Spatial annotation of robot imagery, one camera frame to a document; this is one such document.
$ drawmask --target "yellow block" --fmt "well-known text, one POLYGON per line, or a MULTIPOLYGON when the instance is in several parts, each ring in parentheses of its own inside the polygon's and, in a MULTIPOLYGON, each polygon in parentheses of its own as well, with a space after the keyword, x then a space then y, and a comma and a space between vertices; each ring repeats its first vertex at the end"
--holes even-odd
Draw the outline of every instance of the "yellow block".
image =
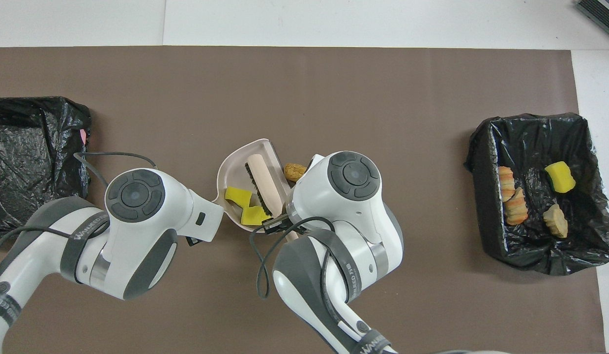
POLYGON ((551 177, 553 190, 558 193, 567 193, 567 191, 572 190, 576 186, 576 180, 571 175, 571 169, 564 161, 550 164, 545 167, 545 171, 551 177))
POLYGON ((228 187, 226 188, 226 200, 232 200, 237 206, 245 209, 250 206, 250 200, 252 199, 252 192, 249 190, 242 190, 239 188, 228 187))
POLYGON ((262 206, 243 208, 241 214, 241 224, 243 225, 259 226, 267 219, 271 219, 271 217, 264 212, 262 206))

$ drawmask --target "brown table surface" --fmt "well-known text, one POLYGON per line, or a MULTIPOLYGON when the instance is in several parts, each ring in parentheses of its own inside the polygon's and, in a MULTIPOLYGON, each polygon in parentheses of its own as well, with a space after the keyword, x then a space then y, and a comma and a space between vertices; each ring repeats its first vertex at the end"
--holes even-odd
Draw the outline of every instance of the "brown table surface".
MULTIPOLYGON (((283 163, 370 157, 405 258, 351 306, 402 353, 605 350, 596 271, 551 277, 486 256, 462 166, 485 118, 578 111, 567 51, 0 48, 0 96, 57 95, 91 109, 90 150, 147 155, 210 200, 221 161, 262 137, 283 163)), ((93 161, 107 177, 144 166, 93 161)), ((102 186, 90 192, 101 206, 102 186)), ((214 242, 183 246, 160 284, 128 302, 49 276, 5 353, 331 352, 275 291, 257 298, 258 261, 227 217, 214 242)))

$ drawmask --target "white floor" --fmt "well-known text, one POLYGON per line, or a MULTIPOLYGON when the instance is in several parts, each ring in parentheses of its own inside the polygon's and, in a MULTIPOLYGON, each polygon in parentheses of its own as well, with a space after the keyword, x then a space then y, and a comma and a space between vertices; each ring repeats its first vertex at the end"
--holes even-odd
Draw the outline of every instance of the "white floor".
MULTIPOLYGON (((0 0, 0 47, 279 45, 573 50, 609 197, 609 35, 574 0, 0 0)), ((598 268, 609 352, 609 264, 598 268)))

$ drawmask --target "trash bag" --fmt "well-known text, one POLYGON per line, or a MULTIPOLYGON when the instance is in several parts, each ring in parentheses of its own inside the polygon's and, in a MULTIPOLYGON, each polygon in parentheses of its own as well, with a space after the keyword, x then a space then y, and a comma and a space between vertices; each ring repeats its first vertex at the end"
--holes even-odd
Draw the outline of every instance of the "trash bag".
POLYGON ((524 114, 486 119, 470 137, 465 167, 473 175, 484 251, 521 270, 569 275, 609 262, 608 199, 597 167, 588 122, 577 114, 524 114), (570 167, 576 186, 554 192, 544 168, 570 167), (498 166, 512 169, 523 188, 529 217, 504 222, 498 166), (569 222, 566 238, 552 236, 543 212, 558 203, 569 222))
POLYGON ((86 197, 90 111, 64 97, 0 98, 0 235, 54 199, 86 197))

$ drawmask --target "robotic arm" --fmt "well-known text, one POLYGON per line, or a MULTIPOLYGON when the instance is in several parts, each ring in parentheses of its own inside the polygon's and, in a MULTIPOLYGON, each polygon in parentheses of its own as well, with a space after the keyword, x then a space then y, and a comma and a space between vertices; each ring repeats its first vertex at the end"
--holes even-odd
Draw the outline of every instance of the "robotic arm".
POLYGON ((347 303, 398 267, 403 233, 381 198, 376 165, 356 152, 314 157, 286 203, 306 237, 284 245, 273 267, 280 297, 339 354, 396 353, 347 303))
POLYGON ((0 264, 0 353, 44 276, 61 273, 122 300, 151 289, 169 267, 177 235, 211 241, 223 208, 170 175, 147 168, 118 175, 106 190, 106 211, 78 197, 37 210, 0 264))

